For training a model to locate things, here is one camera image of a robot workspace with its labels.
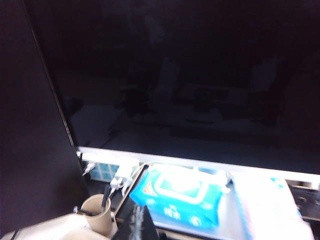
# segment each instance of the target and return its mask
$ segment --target black partition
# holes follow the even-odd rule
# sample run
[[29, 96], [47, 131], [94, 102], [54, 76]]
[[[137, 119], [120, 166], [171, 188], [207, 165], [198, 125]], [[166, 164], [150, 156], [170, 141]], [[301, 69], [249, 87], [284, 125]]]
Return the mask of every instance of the black partition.
[[1, 1], [0, 235], [72, 212], [82, 170], [20, 0]]

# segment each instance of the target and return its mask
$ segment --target wet wipes package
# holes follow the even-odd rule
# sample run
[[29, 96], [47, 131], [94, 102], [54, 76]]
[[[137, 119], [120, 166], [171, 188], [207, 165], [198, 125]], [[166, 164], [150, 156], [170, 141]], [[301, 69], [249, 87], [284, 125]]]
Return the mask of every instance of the wet wipes package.
[[219, 225], [218, 207], [226, 189], [217, 175], [166, 164], [148, 169], [131, 199], [150, 212], [201, 229]]

